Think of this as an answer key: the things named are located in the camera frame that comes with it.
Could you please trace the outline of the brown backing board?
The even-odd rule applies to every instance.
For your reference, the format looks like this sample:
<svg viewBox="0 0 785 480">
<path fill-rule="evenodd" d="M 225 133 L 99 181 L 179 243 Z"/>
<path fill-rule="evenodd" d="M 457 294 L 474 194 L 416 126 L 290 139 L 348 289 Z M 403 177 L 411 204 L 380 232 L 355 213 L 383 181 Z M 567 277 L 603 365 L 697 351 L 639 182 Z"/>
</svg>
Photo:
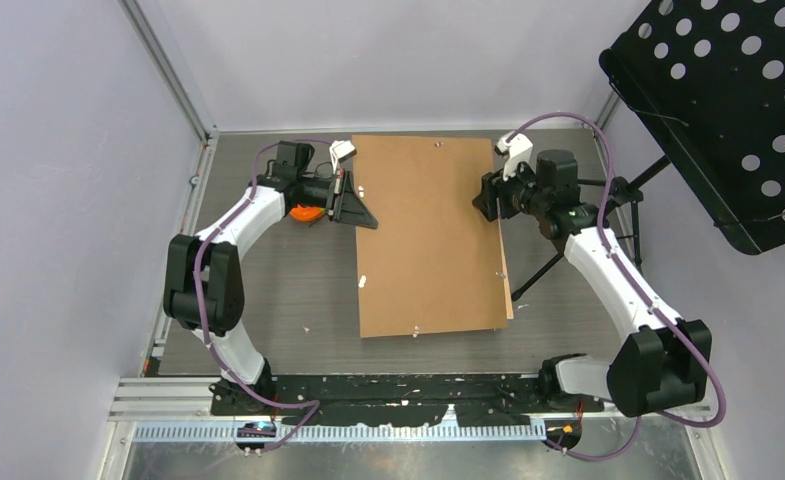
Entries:
<svg viewBox="0 0 785 480">
<path fill-rule="evenodd" d="M 352 168 L 377 219 L 356 231 L 363 338 L 503 329 L 512 316 L 499 225 L 473 206 L 487 138 L 356 135 Z"/>
</svg>

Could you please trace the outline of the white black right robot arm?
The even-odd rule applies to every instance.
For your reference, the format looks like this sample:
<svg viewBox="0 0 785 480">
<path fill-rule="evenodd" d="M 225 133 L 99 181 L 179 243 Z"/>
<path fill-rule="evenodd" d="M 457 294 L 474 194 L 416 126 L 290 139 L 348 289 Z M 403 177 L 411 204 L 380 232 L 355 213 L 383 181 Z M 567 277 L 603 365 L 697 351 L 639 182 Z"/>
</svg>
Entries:
<svg viewBox="0 0 785 480">
<path fill-rule="evenodd" d="M 634 418 L 704 399 L 712 334 L 686 321 L 650 287 L 621 249 L 600 209 L 581 199 L 584 181 L 567 150 L 544 150 L 536 163 L 482 176 L 473 206 L 488 221 L 518 214 L 537 219 L 542 235 L 590 285 L 613 321 L 621 346 L 610 360 L 574 353 L 547 359 L 537 378 L 542 403 L 564 410 L 578 396 L 612 402 Z"/>
</svg>

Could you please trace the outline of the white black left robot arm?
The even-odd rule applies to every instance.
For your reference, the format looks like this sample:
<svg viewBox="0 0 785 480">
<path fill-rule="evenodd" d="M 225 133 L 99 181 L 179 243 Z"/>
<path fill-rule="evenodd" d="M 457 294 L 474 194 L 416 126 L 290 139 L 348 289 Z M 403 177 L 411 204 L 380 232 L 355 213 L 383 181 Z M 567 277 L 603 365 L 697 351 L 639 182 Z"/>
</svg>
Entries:
<svg viewBox="0 0 785 480">
<path fill-rule="evenodd" d="M 168 246 L 165 314 L 202 341 L 221 372 L 214 393 L 261 414 L 274 403 L 268 360 L 253 345 L 241 317 L 245 308 L 242 259 L 272 226 L 296 207 L 318 207 L 332 222 L 375 229 L 379 222 L 361 200 L 343 162 L 354 157 L 350 140 L 328 143 L 332 173 L 310 172 L 316 141 L 280 141 L 274 158 L 258 156 L 242 196 L 212 225 L 178 234 Z"/>
</svg>

